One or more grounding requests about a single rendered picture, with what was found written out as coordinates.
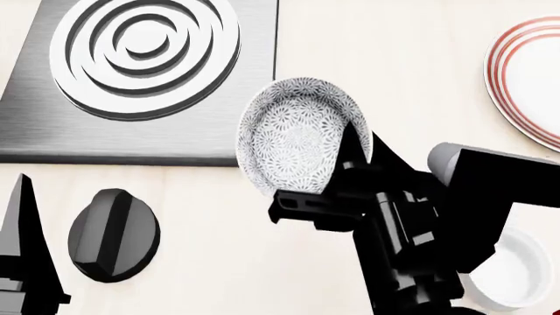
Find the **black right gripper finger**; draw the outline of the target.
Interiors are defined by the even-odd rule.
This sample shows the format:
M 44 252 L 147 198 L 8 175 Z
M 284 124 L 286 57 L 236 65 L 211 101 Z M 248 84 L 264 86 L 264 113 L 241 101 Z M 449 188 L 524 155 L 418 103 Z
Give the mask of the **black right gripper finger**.
M 355 127 L 349 122 L 340 141 L 335 164 L 337 194 L 357 194 L 374 190 L 379 170 L 366 160 Z
M 395 154 L 375 133 L 372 133 L 373 149 L 371 165 L 380 166 L 397 186 L 410 193 L 429 194 L 430 178 L 425 172 L 415 170 L 407 162 Z

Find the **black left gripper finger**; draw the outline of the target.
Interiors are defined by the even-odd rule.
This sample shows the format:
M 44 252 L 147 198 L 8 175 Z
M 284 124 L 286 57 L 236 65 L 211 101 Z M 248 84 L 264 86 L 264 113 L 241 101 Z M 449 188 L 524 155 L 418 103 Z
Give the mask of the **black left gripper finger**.
M 0 256 L 30 256 L 45 246 L 32 180 L 18 175 L 0 227 Z

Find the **white grey flower patterned bowl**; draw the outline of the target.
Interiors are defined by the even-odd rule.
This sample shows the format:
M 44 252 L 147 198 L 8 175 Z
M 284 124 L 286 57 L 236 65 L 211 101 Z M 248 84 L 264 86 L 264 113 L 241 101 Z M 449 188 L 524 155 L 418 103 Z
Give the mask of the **white grey flower patterned bowl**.
M 317 78 L 275 80 L 244 109 L 235 155 L 261 193 L 322 193 L 329 182 L 347 125 L 353 125 L 365 159 L 373 136 L 356 102 L 338 86 Z

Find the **white ramekin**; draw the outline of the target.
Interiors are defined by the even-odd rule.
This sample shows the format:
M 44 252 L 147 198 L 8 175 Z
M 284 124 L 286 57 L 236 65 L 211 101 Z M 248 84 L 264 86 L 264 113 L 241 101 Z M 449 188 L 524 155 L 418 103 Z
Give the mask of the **white ramekin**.
M 495 253 L 463 275 L 465 294 L 492 312 L 535 306 L 550 293 L 555 268 L 546 248 L 532 235 L 505 227 Z

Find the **white plate with red rings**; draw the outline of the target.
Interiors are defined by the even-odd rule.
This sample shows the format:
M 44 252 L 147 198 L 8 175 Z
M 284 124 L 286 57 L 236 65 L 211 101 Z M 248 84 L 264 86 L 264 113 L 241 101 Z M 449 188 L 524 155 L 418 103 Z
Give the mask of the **white plate with red rings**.
M 483 75 L 502 116 L 560 152 L 560 16 L 526 20 L 497 36 L 486 51 Z

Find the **brushed silver stove base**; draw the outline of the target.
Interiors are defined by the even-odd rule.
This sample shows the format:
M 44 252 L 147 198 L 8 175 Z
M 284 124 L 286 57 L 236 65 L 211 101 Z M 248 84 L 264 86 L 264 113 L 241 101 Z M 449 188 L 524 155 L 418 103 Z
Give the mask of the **brushed silver stove base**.
M 78 0 L 42 0 L 0 99 L 0 162 L 233 166 L 249 100 L 276 76 L 279 0 L 228 0 L 241 50 L 209 96 L 153 120 L 119 121 L 72 104 L 54 83 L 53 33 Z

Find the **black stove knob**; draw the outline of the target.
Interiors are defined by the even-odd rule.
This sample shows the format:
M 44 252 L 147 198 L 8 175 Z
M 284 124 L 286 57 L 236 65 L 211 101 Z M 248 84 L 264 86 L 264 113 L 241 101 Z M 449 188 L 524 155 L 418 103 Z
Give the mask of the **black stove knob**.
M 158 219 L 147 204 L 123 189 L 104 189 L 70 227 L 68 254 L 86 277 L 118 283 L 150 264 L 160 236 Z

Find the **white spiral stove burner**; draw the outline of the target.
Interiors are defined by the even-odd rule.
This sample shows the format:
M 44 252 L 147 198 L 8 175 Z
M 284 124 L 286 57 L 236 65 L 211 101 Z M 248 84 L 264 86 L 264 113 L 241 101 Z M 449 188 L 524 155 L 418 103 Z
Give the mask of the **white spiral stove burner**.
M 52 34 L 49 63 L 59 91 L 79 109 L 142 121 L 209 96 L 241 46 L 228 0 L 78 0 Z

